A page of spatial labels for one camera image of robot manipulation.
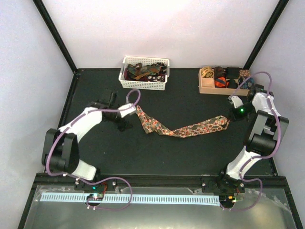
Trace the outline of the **paisley patterned necktie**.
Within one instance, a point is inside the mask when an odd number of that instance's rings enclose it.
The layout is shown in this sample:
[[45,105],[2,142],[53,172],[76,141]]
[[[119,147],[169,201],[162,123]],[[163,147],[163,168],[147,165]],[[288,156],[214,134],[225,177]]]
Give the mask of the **paisley patterned necktie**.
[[226,130],[230,123],[226,117],[220,115],[193,125],[171,130],[155,118],[148,116],[140,106],[136,106],[136,109],[136,114],[146,134],[156,132],[158,135],[187,138]]

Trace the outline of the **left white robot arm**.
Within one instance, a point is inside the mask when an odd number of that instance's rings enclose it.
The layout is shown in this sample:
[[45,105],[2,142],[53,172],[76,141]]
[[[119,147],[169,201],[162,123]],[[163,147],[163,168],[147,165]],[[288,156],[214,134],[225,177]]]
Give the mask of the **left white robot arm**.
[[102,178],[96,175],[98,169],[81,160],[79,142],[101,122],[113,122],[121,132],[132,127],[125,118],[136,112],[138,101],[131,103],[129,96],[126,96],[126,103],[116,107],[115,100],[116,93],[109,91],[102,100],[86,106],[68,124],[47,131],[41,163],[48,175],[70,175],[76,179],[84,179],[91,190],[98,190],[102,186]]

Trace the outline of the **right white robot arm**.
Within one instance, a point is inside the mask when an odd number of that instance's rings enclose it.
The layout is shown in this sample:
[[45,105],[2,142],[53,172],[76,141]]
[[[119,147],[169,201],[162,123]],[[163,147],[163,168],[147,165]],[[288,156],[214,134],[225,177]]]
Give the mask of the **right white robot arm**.
[[273,157],[289,125],[289,120],[277,111],[273,94],[264,90],[263,86],[252,86],[246,98],[246,102],[236,95],[229,98],[232,105],[229,121],[241,121],[251,115],[253,118],[246,131],[241,152],[226,166],[225,176],[216,181],[221,192],[232,189],[233,179],[243,179],[256,162]]

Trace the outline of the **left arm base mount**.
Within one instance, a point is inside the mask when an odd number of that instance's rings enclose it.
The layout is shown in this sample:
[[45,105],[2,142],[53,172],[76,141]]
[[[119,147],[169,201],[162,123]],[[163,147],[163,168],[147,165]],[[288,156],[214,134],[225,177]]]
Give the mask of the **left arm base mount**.
[[103,192],[103,191],[114,191],[118,179],[109,179],[107,181],[103,181],[99,184],[89,185],[82,181],[79,181],[78,184],[75,185],[74,189],[78,191],[84,192]]

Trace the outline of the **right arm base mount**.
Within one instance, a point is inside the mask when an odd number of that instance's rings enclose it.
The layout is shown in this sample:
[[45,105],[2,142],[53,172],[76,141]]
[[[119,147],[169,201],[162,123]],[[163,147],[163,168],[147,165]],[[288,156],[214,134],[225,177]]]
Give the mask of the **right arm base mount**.
[[216,195],[245,192],[244,187],[241,187],[241,180],[236,180],[230,177],[202,177],[201,184],[204,192],[210,192]]

